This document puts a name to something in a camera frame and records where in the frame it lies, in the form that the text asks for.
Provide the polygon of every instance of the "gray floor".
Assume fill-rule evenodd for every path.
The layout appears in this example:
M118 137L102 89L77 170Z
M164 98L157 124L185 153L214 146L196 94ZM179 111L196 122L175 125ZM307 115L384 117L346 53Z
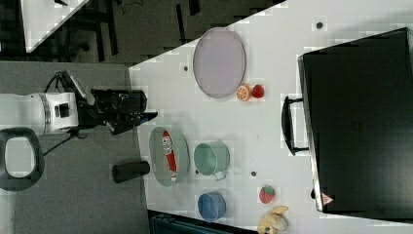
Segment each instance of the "gray floor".
M88 88L129 87L123 65L0 62L0 93L43 92L55 72L68 69ZM67 135L40 137L43 151ZM18 193L15 233L149 233L143 182L116 184L111 167L139 161L137 134L111 136L105 127L88 131L46 156L46 169Z
M133 4L143 2L143 6ZM207 30L226 26L274 5L271 0L200 0L201 11L190 16L188 0L123 0L113 3L119 54L111 56L107 26L102 27L104 62L131 65L179 47L180 34L175 6L180 4L186 39L197 39ZM77 62L98 62L94 33L79 32L77 39L89 38L91 49L80 52Z

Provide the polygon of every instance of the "mug handle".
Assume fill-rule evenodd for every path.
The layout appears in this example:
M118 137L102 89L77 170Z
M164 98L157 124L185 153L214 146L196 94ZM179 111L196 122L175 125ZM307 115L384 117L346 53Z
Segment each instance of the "mug handle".
M218 172L218 173L214 174L214 176L215 176L216 181L219 181L219 180L224 179L226 177L224 172Z

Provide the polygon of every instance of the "red triangle sticker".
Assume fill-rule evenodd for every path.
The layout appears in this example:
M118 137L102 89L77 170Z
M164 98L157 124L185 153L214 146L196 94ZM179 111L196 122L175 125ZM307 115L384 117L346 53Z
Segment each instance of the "red triangle sticker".
M322 203L326 206L332 202L334 202L334 199L328 197L327 195L321 193L321 197L322 197Z

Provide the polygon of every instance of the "screw hole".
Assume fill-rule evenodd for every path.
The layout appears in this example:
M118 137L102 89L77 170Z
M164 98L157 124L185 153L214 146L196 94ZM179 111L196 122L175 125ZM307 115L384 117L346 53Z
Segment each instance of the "screw hole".
M324 24L322 22L318 22L316 24L317 29L322 29L323 26L324 26Z

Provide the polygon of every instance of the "cable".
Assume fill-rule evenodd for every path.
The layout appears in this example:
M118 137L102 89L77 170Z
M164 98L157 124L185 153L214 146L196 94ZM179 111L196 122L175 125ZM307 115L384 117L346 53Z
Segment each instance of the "cable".
M43 153L43 156L48 155L50 152L52 152L53 150L55 150L56 148L58 148L59 146L63 145L64 143L68 142L69 140L71 140L72 138L77 137L79 139L84 139L86 137L88 137L87 135L84 134L79 134L79 131L70 133L70 136L66 139L64 139L63 141L61 141L60 143L58 143L57 145L53 146L52 148L50 148L48 151L46 151L45 153Z
M52 83L53 83L53 81L54 81L55 79L56 79L56 75L54 75L54 76L52 77L51 81L49 81L48 85L46 86L46 90L45 90L45 92L43 92L43 93L47 93L47 92L48 92L48 89L51 87L51 85L52 85Z
M121 10L122 10L122 15L124 15L125 14L125 12L126 12L126 10L125 10L125 6L130 6L130 5L139 5L139 6L143 6L144 5L144 3L143 3L143 0L140 0L140 2L131 2L131 3L126 3L126 4L121 4Z
M58 87L58 79L55 81L55 91L58 91L59 93L61 93L61 90Z

